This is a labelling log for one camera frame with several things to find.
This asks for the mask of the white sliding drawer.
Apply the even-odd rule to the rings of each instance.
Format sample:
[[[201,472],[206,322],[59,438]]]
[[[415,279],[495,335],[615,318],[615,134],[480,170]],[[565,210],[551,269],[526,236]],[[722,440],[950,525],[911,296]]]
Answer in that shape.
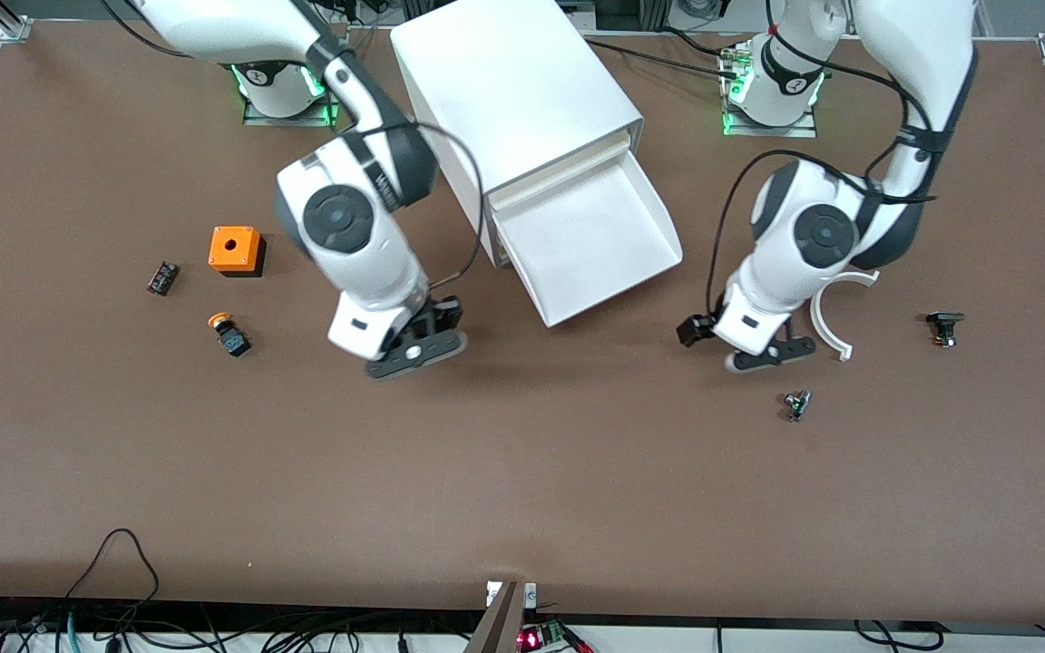
[[[494,221],[547,327],[683,260],[675,224],[630,150],[506,204]]]

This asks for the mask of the narrow white drawer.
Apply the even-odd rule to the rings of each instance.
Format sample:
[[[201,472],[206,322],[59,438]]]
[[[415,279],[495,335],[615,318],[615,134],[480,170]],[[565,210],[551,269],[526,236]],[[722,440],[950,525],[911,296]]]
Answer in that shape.
[[[596,143],[568,153],[558,161],[549,162],[536,171],[506,183],[498,190],[490,191],[489,210],[506,211],[531,199],[538,199],[548,190],[559,189],[565,183],[590,174],[602,165],[617,160],[622,154],[630,151],[631,145],[633,137],[630,130],[618,130]]]

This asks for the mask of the orange cap push button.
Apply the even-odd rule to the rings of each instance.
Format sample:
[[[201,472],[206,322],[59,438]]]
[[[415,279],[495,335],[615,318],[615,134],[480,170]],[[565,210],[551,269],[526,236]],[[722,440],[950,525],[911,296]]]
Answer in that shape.
[[[233,322],[232,314],[217,313],[208,319],[208,326],[219,336],[220,347],[233,358],[243,356],[250,349],[250,342]]]

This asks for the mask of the white drawer cabinet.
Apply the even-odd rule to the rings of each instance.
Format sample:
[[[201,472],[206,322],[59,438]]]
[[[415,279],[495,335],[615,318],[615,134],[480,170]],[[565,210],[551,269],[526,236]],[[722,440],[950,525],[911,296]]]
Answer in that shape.
[[[477,223],[490,191],[643,119],[557,0],[452,0],[391,29],[415,116],[468,145],[481,181],[459,199]]]

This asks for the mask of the orange box with hole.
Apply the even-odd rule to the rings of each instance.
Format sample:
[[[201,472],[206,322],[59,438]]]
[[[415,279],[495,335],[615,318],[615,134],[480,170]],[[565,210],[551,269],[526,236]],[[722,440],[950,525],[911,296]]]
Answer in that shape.
[[[268,240],[252,226],[217,226],[212,229],[207,255],[209,269],[227,278],[264,276]]]

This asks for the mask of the green circuit board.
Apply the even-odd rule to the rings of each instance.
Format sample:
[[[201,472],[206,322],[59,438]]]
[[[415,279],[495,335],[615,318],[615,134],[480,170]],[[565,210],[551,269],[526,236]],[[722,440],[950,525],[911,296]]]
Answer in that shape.
[[[565,642],[564,629],[559,620],[545,620],[525,625],[517,636],[517,653],[536,653],[540,649]]]

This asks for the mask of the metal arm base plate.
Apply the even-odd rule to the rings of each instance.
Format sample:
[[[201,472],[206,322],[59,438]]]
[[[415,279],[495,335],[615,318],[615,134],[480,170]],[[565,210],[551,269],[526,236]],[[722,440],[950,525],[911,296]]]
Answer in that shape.
[[[752,42],[744,41],[720,51],[718,70],[729,72],[720,81],[723,133],[730,136],[814,138],[817,92],[825,74],[796,79],[799,92],[786,95],[775,80],[754,69]]]
[[[336,104],[331,94],[314,95],[308,88],[239,88],[245,125],[281,127],[332,127]]]

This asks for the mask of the black flat cap switch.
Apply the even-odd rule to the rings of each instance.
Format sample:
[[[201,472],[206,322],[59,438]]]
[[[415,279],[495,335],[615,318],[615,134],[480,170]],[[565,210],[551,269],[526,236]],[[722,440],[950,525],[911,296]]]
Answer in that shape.
[[[934,343],[942,348],[955,347],[955,326],[965,319],[963,313],[934,311],[925,316],[924,321],[932,327]]]

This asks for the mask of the white metal bracket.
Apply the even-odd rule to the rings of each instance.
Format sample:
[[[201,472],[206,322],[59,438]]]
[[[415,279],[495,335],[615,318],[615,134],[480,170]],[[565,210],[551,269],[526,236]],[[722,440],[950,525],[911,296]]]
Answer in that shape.
[[[502,581],[489,581],[486,583],[486,598],[485,605],[486,608],[490,608],[493,601],[496,599],[496,594],[504,587],[504,582]],[[522,594],[525,599],[522,600],[522,605],[525,605],[526,610],[536,610],[538,609],[538,586],[533,582],[526,582],[522,584]]]

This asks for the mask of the brown wedge post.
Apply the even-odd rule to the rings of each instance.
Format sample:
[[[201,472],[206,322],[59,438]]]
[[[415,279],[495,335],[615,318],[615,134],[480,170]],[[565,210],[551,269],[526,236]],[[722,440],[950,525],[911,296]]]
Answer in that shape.
[[[525,582],[503,582],[462,653],[519,653],[525,611]]]

